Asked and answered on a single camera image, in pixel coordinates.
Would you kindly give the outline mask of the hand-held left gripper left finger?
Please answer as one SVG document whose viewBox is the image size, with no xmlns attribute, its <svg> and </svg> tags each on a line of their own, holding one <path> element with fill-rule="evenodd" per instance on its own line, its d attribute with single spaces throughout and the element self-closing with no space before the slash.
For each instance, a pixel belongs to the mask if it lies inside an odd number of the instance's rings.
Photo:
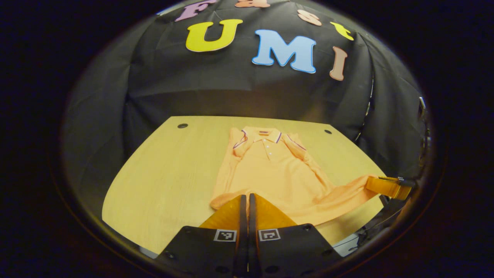
<svg viewBox="0 0 494 278">
<path fill-rule="evenodd" d="M 247 197 L 235 197 L 199 227 L 183 226 L 156 258 L 176 278 L 247 276 Z"/>
</svg>

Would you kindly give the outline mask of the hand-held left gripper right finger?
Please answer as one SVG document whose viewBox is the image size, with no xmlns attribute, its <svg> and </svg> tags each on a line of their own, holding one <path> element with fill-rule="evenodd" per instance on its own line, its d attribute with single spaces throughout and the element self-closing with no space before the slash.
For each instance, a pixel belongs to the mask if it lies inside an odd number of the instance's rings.
<svg viewBox="0 0 494 278">
<path fill-rule="evenodd" d="M 297 225 L 263 197 L 249 195 L 251 277 L 312 278 L 341 259 L 314 225 Z"/>
</svg>

